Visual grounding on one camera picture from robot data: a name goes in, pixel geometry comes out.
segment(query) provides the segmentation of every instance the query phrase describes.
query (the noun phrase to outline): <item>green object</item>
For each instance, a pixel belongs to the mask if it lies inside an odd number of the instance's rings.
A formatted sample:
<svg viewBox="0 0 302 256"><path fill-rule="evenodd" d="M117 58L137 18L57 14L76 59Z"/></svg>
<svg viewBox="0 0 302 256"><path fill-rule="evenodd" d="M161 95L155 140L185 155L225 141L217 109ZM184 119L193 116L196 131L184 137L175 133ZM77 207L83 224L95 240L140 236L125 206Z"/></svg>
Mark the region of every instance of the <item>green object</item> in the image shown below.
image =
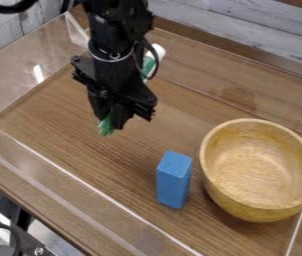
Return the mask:
<svg viewBox="0 0 302 256"><path fill-rule="evenodd" d="M149 56L144 57L144 63L143 63L143 74L145 76L149 76L152 69L156 66L156 62L155 59ZM107 114L107 116L104 117L104 119L100 122L99 125L99 134L101 136L107 136L111 135L113 133L113 126L112 126L112 113L109 111L109 113Z"/></svg>

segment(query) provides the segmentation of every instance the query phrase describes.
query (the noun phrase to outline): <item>blue foam block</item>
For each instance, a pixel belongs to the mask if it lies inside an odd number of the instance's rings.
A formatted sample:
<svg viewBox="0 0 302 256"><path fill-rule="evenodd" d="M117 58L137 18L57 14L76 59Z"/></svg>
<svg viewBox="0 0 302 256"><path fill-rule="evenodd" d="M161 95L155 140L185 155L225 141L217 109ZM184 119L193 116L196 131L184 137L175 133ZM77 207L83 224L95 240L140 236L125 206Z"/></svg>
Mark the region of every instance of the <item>blue foam block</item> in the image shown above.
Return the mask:
<svg viewBox="0 0 302 256"><path fill-rule="evenodd" d="M167 206L181 209L188 196L192 158L167 151L156 168L156 197Z"/></svg>

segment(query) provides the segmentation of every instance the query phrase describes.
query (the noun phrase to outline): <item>wooden bowl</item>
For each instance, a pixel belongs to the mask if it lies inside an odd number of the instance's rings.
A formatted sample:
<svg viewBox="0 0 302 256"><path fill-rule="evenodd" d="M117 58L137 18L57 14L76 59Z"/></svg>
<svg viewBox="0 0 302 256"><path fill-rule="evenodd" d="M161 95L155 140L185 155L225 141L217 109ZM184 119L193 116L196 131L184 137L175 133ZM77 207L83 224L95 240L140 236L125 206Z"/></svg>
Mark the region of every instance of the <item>wooden bowl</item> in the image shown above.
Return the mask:
<svg viewBox="0 0 302 256"><path fill-rule="evenodd" d="M200 147L204 187L215 203L251 222L282 220L302 209L302 138L258 119L223 123Z"/></svg>

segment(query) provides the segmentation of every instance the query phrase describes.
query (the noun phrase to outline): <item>blue block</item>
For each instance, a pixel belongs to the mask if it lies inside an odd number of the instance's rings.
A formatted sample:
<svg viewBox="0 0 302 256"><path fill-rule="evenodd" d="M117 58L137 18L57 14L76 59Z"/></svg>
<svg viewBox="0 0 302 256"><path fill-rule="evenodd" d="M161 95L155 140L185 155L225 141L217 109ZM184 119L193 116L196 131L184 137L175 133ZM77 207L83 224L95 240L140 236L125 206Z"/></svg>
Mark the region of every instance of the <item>blue block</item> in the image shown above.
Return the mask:
<svg viewBox="0 0 302 256"><path fill-rule="evenodd" d="M156 168L156 197L167 206L181 209L188 196L192 158L167 151Z"/></svg>

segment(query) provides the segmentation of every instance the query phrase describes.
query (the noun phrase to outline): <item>bowl rim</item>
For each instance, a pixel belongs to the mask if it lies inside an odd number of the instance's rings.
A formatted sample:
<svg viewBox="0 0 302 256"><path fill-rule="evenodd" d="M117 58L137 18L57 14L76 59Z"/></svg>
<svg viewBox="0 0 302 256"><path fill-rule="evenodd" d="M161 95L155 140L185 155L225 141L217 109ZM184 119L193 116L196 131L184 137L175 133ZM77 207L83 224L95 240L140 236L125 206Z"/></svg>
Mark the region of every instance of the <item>bowl rim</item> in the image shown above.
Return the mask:
<svg viewBox="0 0 302 256"><path fill-rule="evenodd" d="M282 125L279 125L274 122L270 122L270 121L266 121L266 120L262 120L262 119L255 119L255 118L240 118L240 119L230 120L230 121L219 124L208 132L208 134L204 136L204 139L203 139L201 144L200 144L199 159L200 159L200 166L201 166L204 178L208 179L208 181L212 183L212 185L217 188L219 192L223 193L227 198L230 198L231 200L234 200L235 202L238 202L239 204L242 204L247 207L264 209L264 210L271 210L271 209L272 210L284 210L284 209L290 209L290 208L294 208L296 206L300 206L302 205L302 196L298 199L292 200L291 202L286 203L284 205L262 205L262 204L247 202L247 200L240 200L238 198L234 198L232 194L221 186L216 186L216 184L209 179L208 167L207 167L207 163L205 163L205 159L204 159L207 142L221 128L224 128L224 127L227 127L232 124L236 124L236 123L262 123L262 124L270 125L270 126L275 127L276 129L280 129L284 132L287 132L291 135L291 137L302 145L302 137L292 130L290 130L288 128L286 128L284 126L282 126Z"/></svg>

